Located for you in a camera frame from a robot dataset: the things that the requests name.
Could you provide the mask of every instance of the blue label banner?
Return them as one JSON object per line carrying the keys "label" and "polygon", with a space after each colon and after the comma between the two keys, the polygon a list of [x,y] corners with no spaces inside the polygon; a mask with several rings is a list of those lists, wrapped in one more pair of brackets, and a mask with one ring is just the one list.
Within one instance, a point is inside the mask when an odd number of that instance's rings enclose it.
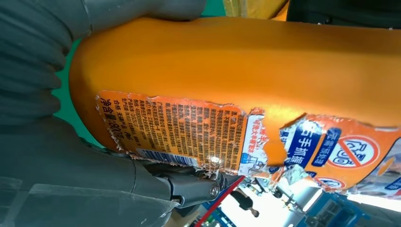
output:
{"label": "blue label banner", "polygon": [[339,138],[341,136],[341,129],[339,128],[329,128],[327,130],[326,136],[323,139],[322,145],[317,152],[314,160],[312,161],[313,166],[322,167],[326,164],[336,146]]}
{"label": "blue label banner", "polygon": [[399,190],[401,189],[401,177],[395,180],[393,183],[385,187],[387,190]]}
{"label": "blue label banner", "polygon": [[299,122],[288,149],[288,159],[285,161],[285,164],[298,164],[305,168],[321,136],[322,127],[319,124],[311,121]]}
{"label": "blue label banner", "polygon": [[275,172],[277,172],[280,169],[280,167],[269,167],[268,171],[269,174],[273,174]]}
{"label": "blue label banner", "polygon": [[317,175],[317,173],[313,171],[307,171],[306,173],[309,174],[311,178],[314,178]]}

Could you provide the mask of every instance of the red strip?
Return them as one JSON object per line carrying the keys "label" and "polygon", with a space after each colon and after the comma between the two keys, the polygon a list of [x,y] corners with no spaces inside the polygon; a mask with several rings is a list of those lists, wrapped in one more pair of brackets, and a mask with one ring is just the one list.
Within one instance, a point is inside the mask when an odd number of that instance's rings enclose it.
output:
{"label": "red strip", "polygon": [[208,219],[208,217],[217,209],[217,207],[221,204],[221,202],[239,185],[239,183],[244,180],[245,176],[240,177],[234,184],[232,184],[225,192],[222,194],[217,201],[210,207],[208,212],[198,221],[195,227],[201,227],[202,223]]}
{"label": "red strip", "polygon": [[345,153],[347,153],[348,157],[351,158],[351,160],[354,162],[356,167],[360,167],[362,166],[359,162],[359,160],[357,159],[357,157],[355,157],[354,152],[352,152],[351,150],[349,150],[349,148],[347,147],[347,145],[345,144],[343,139],[339,139],[338,144],[341,146],[341,148],[345,151]]}

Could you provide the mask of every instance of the bottle label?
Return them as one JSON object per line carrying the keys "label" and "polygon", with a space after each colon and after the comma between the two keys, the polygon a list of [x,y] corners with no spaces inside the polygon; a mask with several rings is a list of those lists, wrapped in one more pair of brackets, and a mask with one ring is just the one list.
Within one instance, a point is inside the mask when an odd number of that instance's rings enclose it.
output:
{"label": "bottle label", "polygon": [[399,194],[400,137],[396,127],[329,115],[305,114],[280,129],[285,166],[300,165],[327,191],[379,196]]}
{"label": "bottle label", "polygon": [[133,158],[240,175],[266,172],[263,110],[233,104],[102,91],[97,108],[120,150]]}

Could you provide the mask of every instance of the orange bottle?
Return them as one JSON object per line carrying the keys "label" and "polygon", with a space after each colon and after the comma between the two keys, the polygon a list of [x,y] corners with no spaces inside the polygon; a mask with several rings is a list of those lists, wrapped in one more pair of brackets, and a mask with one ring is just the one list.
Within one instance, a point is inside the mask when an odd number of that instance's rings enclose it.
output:
{"label": "orange bottle", "polygon": [[342,190],[401,137],[374,127],[401,123],[399,62],[396,30],[143,18],[81,43],[70,93],[108,148],[240,174],[299,164]]}

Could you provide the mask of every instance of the red circle symbol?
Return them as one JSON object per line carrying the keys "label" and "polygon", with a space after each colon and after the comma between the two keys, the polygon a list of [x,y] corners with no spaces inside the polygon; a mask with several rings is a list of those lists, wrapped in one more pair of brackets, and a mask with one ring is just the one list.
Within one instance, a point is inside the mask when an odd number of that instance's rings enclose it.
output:
{"label": "red circle symbol", "polygon": [[374,163],[379,157],[379,146],[366,136],[341,137],[330,154],[329,163],[339,168],[359,168]]}
{"label": "red circle symbol", "polygon": [[315,177],[313,178],[320,186],[330,189],[344,189],[345,183],[330,177]]}

